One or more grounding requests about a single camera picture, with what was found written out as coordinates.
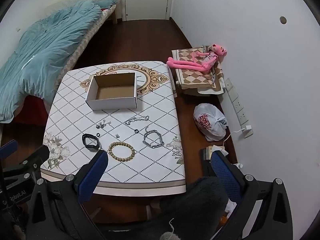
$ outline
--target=blue blanket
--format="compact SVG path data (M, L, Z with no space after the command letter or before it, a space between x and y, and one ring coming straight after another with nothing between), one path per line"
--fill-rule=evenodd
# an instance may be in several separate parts
M27 29L0 69L0 122L11 122L27 95L53 102L54 83L62 67L100 14L98 5L85 0Z

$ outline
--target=white tablecloth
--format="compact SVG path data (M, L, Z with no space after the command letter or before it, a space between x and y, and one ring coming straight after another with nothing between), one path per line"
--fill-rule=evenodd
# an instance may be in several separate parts
M138 108L92 111L85 102L93 75L137 72ZM99 141L108 151L112 142L123 141L136 150L133 160L119 162L109 156L108 167L95 193L119 196L170 195L185 192L185 172L174 82L166 64L159 61L124 62L71 70L55 96L45 129L44 144L50 157L42 166L48 180L76 174L94 156L82 143L82 135L100 133ZM131 117L149 116L148 121L124 122ZM96 125L105 122L103 129ZM152 149L143 144L145 128L161 133L164 146ZM148 142L157 144L158 135ZM126 147L114 147L118 157L128 157Z

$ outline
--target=silver screw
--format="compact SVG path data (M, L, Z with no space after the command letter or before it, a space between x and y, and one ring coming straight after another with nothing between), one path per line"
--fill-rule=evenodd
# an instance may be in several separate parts
M66 181L72 181L74 179L74 175L70 174L68 176L66 176Z
M282 180L278 178L278 179L276 179L276 183L281 185L282 184Z
M37 180L37 184L38 185L41 185L42 183L43 183L43 179L42 178Z
M246 179L247 181L253 181L253 176L250 175L250 174L248 174L248 175L245 176L245 179Z

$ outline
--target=cardboard box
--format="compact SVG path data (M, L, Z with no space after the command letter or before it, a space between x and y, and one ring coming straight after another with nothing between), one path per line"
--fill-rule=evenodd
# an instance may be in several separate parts
M92 110L137 108L137 76L119 73L94 76L86 102Z

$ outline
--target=power outlet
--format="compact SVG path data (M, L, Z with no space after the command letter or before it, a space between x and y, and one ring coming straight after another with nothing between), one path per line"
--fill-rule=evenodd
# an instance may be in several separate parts
M233 101L232 104L235 108L236 113L239 113L239 111L243 109L243 105L241 104L239 97L235 101Z
M238 120L239 120L240 125L242 125L248 121L248 118L244 112L244 108L237 113L237 116L238 116Z
M231 102L235 101L238 98L238 93L237 93L235 87L231 88L230 91L228 92L228 94L229 94Z
M226 85L226 90L230 91L231 88L233 88L233 84L231 83L230 78L227 78L224 82L224 84Z
M245 128L246 125L250 125L250 124L249 124L249 121L247 121L246 123L244 123L243 125L241 125L241 129ZM244 138L247 138L247 137L249 137L250 135L253 135L252 127L251 127L251 130L250 130L250 131L242 131L242 133L243 133Z

